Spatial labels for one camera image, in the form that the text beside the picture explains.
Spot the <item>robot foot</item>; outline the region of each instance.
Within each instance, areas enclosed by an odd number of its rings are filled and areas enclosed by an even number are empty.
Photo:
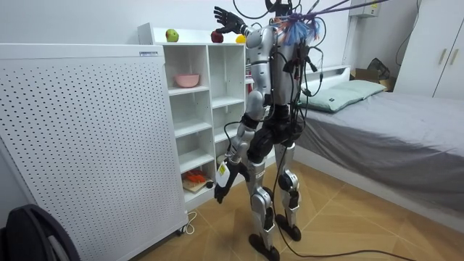
[[[275,217],[275,222],[277,225],[287,232],[287,234],[293,239],[294,241],[300,241],[302,239],[302,233],[297,226],[291,227],[287,222],[287,219],[283,215],[277,215]]]
[[[261,236],[252,234],[249,236],[248,242],[256,251],[265,256],[269,261],[279,261],[281,259],[280,254],[274,246],[272,246],[270,250],[266,249]]]

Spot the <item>gray bedsheet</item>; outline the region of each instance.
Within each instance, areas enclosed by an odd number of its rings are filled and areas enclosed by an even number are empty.
[[[308,110],[297,141],[346,169],[464,212],[464,101],[381,93]]]

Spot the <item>red apple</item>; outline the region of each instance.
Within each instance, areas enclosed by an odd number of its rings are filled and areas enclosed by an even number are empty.
[[[217,33],[215,30],[211,33],[211,41],[213,43],[222,43],[224,42],[224,36],[222,33]]]

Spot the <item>wooden floor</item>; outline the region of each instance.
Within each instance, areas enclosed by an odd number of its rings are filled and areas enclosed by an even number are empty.
[[[299,176],[302,196],[297,215],[302,240],[290,243],[298,253],[335,254],[378,249],[421,261],[464,260],[464,235],[461,233],[310,167],[295,163],[292,170]],[[275,176],[276,166],[273,165],[265,174],[267,187],[272,188]],[[283,213],[278,192],[275,205],[277,213]],[[133,260],[264,260],[248,244],[253,226],[245,183],[234,187],[222,204],[210,200],[196,211],[194,234],[171,236]],[[273,238],[281,260],[303,260],[286,247],[277,227]],[[399,259],[369,253],[323,260]]]

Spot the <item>black bag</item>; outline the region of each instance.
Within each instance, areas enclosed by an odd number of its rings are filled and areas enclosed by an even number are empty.
[[[80,261],[71,238],[34,204],[12,210],[0,230],[0,261]]]

